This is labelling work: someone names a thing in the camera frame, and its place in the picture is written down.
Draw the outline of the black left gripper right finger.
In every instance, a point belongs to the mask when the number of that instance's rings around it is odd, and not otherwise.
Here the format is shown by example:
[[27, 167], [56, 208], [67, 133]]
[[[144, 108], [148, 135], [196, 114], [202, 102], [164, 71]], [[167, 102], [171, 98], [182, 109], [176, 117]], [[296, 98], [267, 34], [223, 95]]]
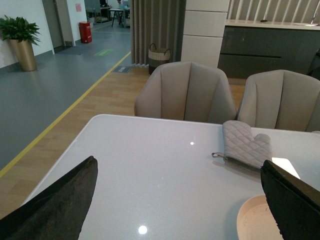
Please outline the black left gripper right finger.
[[320, 238], [320, 191], [270, 160], [260, 169], [266, 201], [285, 240]]

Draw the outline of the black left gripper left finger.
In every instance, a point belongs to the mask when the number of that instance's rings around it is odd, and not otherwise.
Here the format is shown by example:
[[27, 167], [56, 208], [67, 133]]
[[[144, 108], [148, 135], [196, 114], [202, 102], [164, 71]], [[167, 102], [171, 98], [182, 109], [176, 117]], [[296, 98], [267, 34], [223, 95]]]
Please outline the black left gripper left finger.
[[77, 240], [92, 203], [98, 161], [89, 156], [0, 220], [2, 240]]

